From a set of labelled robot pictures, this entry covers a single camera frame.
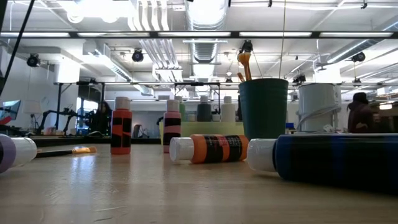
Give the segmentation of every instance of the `desk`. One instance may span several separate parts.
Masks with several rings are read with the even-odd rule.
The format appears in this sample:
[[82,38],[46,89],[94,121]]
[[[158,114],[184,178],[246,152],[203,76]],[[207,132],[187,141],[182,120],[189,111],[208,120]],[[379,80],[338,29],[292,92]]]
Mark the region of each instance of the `desk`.
[[160,145],[96,147],[0,174],[0,223],[398,223],[394,196],[286,182],[245,162],[175,165]]

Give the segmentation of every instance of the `bottle cap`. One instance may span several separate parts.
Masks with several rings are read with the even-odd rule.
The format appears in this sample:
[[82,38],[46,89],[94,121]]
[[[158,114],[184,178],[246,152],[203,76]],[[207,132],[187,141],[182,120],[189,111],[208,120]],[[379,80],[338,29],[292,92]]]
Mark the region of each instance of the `bottle cap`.
[[232,97],[224,96],[224,103],[232,103]]
[[253,139],[248,146],[248,164],[252,170],[275,172],[274,145],[276,139]]
[[172,138],[170,141],[170,159],[173,162],[191,160],[194,152],[191,138]]
[[114,99],[114,109],[130,110],[130,99],[125,96],[118,96]]
[[200,97],[200,103],[207,103],[208,97],[207,96],[201,96]]
[[188,121],[196,121],[197,117],[194,114],[188,114],[187,120]]
[[221,116],[219,114],[213,114],[213,121],[220,121]]
[[182,103],[182,96],[175,96],[174,99]]
[[166,101],[166,110],[167,111],[180,111],[180,102],[178,100],[167,100]]

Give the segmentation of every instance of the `lamp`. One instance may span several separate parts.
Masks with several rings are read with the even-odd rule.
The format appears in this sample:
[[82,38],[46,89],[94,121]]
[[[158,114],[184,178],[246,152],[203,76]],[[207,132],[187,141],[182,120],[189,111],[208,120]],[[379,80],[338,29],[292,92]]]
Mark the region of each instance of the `lamp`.
[[25,100],[24,105],[23,105],[23,112],[25,114],[30,115],[30,128],[29,129],[36,129],[36,117],[35,114],[42,114],[42,107],[40,105],[39,101],[35,100]]

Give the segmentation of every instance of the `ceiling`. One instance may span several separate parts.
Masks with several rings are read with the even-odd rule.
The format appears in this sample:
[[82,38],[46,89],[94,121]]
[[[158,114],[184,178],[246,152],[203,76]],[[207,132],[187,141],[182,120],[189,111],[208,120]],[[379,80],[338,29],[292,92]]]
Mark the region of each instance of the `ceiling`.
[[[18,31],[24,19],[28,1],[9,1],[7,5],[7,14],[4,19],[3,31]],[[130,4],[130,0],[120,0],[122,4]],[[226,16],[226,30],[283,30],[284,28],[284,7],[283,1],[273,0],[272,7],[267,7],[268,1],[256,0],[232,0],[231,7]],[[352,9],[326,10],[328,7],[335,7],[341,2],[341,7],[355,6]],[[360,9],[363,0],[287,0],[288,6],[285,11],[285,29],[286,30],[327,30],[327,31],[380,31],[380,26],[386,21],[396,17],[398,21],[397,10],[398,2],[396,0],[368,1],[369,6]],[[187,30],[186,15],[183,10],[183,0],[167,1],[168,23],[170,30]],[[292,9],[292,7],[301,7],[301,9]],[[114,23],[103,22],[101,18],[85,18],[78,24],[72,24],[68,21],[67,12],[60,8],[57,1],[37,1],[35,8],[27,25],[26,30],[78,30],[78,31],[109,31],[109,30],[130,30],[127,25],[127,18],[121,17]],[[119,62],[132,77],[137,81],[153,81],[152,61],[144,54],[144,61],[134,63],[131,59],[135,48],[139,48],[140,43],[137,39],[97,39],[97,45],[107,44],[111,50],[113,60]],[[254,55],[251,57],[250,66],[254,78],[260,77],[287,77],[292,78],[299,71],[290,73],[293,69],[301,65],[305,60],[314,60],[318,54],[331,54],[350,44],[354,40],[343,39],[286,39],[283,43],[280,39],[254,39]],[[81,46],[84,40],[65,40],[65,39],[42,39],[32,40],[23,39],[21,49],[35,47],[60,47],[64,51],[72,54],[78,60],[84,63],[81,76],[95,77],[98,80],[114,81],[115,74],[104,65],[88,60],[83,55]],[[236,61],[236,52],[243,44],[243,39],[228,39],[228,43],[220,44],[216,62],[217,65],[212,81],[219,80],[223,82],[226,78],[226,72],[242,72]],[[173,46],[181,65],[183,78],[192,78],[192,65],[190,64],[191,55],[188,44],[183,44],[181,39],[174,39]],[[343,81],[351,82],[354,80],[354,74],[357,76],[371,72],[376,72],[393,63],[398,63],[398,40],[385,40],[366,50],[366,60],[357,63],[354,72],[352,62],[339,63],[341,77]],[[282,66],[280,66],[280,55],[282,57]],[[307,81],[312,81],[313,68],[312,62],[303,65],[300,72],[306,74]],[[372,77],[367,82],[382,82],[391,77],[398,78],[397,69],[389,70],[378,76]]]

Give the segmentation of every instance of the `white bottle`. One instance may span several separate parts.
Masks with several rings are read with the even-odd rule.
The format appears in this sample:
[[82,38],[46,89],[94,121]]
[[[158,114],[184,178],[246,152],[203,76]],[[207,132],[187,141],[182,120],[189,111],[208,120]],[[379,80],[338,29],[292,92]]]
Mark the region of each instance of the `white bottle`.
[[221,105],[221,122],[235,122],[235,105],[232,104],[232,97],[224,96],[224,104]]

